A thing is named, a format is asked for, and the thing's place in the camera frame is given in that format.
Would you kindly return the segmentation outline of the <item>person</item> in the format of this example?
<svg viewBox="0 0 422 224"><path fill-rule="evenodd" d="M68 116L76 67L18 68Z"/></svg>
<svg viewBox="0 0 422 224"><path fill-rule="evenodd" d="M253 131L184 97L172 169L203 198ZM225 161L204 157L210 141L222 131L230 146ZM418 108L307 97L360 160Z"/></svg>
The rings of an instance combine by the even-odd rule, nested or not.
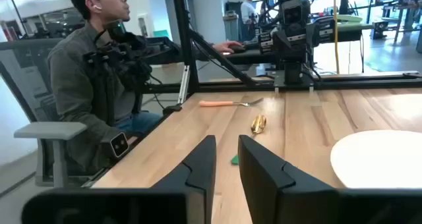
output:
<svg viewBox="0 0 422 224"><path fill-rule="evenodd" d="M59 118L64 122L86 125L67 146L67 153L76 168L84 173L98 171L113 164L113 158L104 142L121 133L147 134L160 115L141 111L133 113L136 96L112 74L112 102L100 97L101 89L92 85L87 74L84 55L111 41L104 32L104 24L130 20L127 0L71 0L85 20L82 28L61 40L50 52L51 89Z"/></svg>
<svg viewBox="0 0 422 224"><path fill-rule="evenodd" d="M244 0L241 4L241 33L244 42L255 37L257 17L253 0Z"/></svg>

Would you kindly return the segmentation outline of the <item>grey waste bin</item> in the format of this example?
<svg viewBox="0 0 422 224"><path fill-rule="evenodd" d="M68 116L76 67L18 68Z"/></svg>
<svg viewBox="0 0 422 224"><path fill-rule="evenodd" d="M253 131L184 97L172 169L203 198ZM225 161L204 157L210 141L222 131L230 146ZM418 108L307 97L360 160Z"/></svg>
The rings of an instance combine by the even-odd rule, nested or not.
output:
<svg viewBox="0 0 422 224"><path fill-rule="evenodd" d="M226 11L223 16L226 39L230 41L239 40L239 25L238 25L238 14L235 11Z"/></svg>

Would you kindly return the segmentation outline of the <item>background work table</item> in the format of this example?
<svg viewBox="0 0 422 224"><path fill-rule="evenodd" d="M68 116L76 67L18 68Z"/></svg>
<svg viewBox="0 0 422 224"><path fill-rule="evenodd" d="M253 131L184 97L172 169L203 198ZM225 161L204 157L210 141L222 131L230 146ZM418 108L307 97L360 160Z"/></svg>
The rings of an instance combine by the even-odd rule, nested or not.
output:
<svg viewBox="0 0 422 224"><path fill-rule="evenodd" d="M422 0L393 0L384 5L382 19L396 23L394 45L396 45L400 33L406 34L415 31L413 25L418 19L417 12L419 10L422 10Z"/></svg>

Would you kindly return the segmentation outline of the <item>silver bracket bar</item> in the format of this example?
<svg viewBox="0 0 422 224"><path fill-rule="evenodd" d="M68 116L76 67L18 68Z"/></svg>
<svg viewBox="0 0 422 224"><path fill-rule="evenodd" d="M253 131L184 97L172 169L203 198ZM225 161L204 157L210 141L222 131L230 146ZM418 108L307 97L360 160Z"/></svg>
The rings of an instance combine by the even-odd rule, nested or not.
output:
<svg viewBox="0 0 422 224"><path fill-rule="evenodd" d="M183 68L183 74L181 78L181 86L179 89L179 95L177 103L179 105L183 104L187 98L188 88L189 88L189 77L190 77L190 66L185 65Z"/></svg>

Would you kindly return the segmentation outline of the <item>grey mesh office chair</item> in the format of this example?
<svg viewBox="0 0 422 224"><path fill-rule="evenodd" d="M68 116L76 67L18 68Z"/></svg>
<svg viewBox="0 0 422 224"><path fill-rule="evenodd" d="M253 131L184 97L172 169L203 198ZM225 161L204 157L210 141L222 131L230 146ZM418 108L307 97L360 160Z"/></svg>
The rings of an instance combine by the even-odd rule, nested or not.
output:
<svg viewBox="0 0 422 224"><path fill-rule="evenodd" d="M28 117L15 138L37 140L36 184L82 186L90 175L80 171L67 145L85 130L81 123L60 122L49 79L47 56L59 38L0 43L0 75Z"/></svg>

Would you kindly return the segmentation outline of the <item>black mechanical device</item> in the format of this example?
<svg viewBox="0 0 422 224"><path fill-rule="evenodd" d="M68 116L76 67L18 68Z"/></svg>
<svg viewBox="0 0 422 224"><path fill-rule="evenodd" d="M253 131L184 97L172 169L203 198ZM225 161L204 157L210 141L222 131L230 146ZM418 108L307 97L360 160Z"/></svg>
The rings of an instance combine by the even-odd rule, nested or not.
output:
<svg viewBox="0 0 422 224"><path fill-rule="evenodd" d="M126 31L120 20L105 24L94 43L106 32L111 41L83 56L88 74L104 80L118 76L128 90L143 90L151 79L152 65L168 64L180 56L179 46L169 38L135 35Z"/></svg>

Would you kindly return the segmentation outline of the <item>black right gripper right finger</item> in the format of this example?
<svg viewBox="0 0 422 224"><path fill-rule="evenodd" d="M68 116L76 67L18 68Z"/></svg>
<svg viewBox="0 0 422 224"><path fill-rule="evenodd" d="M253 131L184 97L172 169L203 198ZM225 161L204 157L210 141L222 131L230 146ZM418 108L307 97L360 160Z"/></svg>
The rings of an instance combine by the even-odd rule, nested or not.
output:
<svg viewBox="0 0 422 224"><path fill-rule="evenodd" d="M238 139L241 183L253 224L335 224L336 191L247 135Z"/></svg>

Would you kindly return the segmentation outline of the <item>black table clamp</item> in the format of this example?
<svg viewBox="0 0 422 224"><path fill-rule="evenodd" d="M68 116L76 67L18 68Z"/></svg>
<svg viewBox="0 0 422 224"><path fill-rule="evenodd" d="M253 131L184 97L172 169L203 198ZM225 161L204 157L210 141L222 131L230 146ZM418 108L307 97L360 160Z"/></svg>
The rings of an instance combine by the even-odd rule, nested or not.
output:
<svg viewBox="0 0 422 224"><path fill-rule="evenodd" d="M165 107L162 110L162 113L163 113L164 116L168 116L168 115L170 115L170 114L172 114L174 112L179 112L180 110L182 110L181 105L180 104L176 104L176 105L170 105L170 106Z"/></svg>

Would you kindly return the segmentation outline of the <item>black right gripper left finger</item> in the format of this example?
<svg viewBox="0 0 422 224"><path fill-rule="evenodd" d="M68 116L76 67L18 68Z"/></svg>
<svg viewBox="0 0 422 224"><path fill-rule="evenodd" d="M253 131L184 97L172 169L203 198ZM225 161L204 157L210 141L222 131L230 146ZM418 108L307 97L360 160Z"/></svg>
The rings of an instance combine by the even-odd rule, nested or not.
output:
<svg viewBox="0 0 422 224"><path fill-rule="evenodd" d="M216 181L216 137L206 136L152 188L163 191L158 222L211 224Z"/></svg>

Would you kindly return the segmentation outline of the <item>mint green desk item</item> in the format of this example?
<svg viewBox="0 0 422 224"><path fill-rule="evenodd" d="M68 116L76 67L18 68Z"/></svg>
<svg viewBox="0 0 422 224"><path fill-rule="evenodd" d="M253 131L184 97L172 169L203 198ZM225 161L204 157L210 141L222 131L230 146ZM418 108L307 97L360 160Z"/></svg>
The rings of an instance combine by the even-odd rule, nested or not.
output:
<svg viewBox="0 0 422 224"><path fill-rule="evenodd" d="M341 23L360 23L362 21L362 18L354 15L338 14L337 20Z"/></svg>

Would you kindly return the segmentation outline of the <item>silver fork orange handle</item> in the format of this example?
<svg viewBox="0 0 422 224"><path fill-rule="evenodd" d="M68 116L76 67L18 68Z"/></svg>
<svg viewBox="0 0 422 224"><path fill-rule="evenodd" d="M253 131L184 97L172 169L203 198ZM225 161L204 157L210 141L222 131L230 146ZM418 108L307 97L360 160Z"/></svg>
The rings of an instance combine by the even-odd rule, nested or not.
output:
<svg viewBox="0 0 422 224"><path fill-rule="evenodd" d="M262 102L264 99L260 98L252 102L234 102L234 101L200 101L198 104L201 107L221 107L221 106L245 106L250 107Z"/></svg>

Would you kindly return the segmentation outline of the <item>white round plate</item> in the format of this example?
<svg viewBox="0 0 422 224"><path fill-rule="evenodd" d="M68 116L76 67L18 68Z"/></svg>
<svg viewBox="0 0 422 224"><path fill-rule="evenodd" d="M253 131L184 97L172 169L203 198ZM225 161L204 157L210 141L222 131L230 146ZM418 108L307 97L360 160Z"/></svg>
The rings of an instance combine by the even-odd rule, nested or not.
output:
<svg viewBox="0 0 422 224"><path fill-rule="evenodd" d="M422 132L350 134L332 147L330 163L348 188L422 189Z"/></svg>

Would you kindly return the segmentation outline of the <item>gold spoon green handle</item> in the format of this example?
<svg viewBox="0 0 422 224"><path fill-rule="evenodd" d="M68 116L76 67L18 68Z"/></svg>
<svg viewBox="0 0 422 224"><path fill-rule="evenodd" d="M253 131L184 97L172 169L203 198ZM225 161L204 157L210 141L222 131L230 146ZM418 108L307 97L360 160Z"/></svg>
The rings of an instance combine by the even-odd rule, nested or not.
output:
<svg viewBox="0 0 422 224"><path fill-rule="evenodd" d="M254 138L258 134L262 134L266 127L266 117L264 115L257 115L250 127L251 129L251 138Z"/></svg>

